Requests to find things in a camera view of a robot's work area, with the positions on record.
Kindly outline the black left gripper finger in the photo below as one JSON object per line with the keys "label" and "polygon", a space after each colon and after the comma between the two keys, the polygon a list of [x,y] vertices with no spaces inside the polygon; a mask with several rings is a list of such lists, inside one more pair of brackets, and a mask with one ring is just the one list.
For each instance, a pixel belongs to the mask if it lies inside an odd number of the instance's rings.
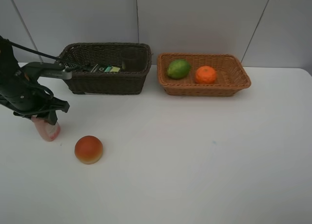
{"label": "black left gripper finger", "polygon": [[58,118],[55,111],[50,111],[45,117],[45,121],[50,125],[56,125]]}

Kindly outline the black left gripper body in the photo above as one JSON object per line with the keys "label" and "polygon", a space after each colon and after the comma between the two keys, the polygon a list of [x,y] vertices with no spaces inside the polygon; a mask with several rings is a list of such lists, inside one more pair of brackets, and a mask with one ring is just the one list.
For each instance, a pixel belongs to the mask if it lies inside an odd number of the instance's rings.
{"label": "black left gripper body", "polygon": [[45,118],[50,111],[68,112],[69,103],[58,98],[48,98],[37,90],[0,88],[0,104],[9,108],[16,116]]}

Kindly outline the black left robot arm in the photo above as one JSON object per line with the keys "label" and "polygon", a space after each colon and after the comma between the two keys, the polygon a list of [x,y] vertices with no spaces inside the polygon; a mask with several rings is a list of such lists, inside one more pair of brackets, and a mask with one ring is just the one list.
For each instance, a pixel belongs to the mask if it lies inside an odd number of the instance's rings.
{"label": "black left robot arm", "polygon": [[11,109],[15,116],[27,119],[37,117],[55,125],[58,121],[56,111],[67,113],[70,105],[56,98],[48,87],[39,84],[38,79],[68,80],[72,74],[65,72],[62,64],[35,61],[20,67],[13,46],[34,52],[4,38],[0,39],[0,104]]}

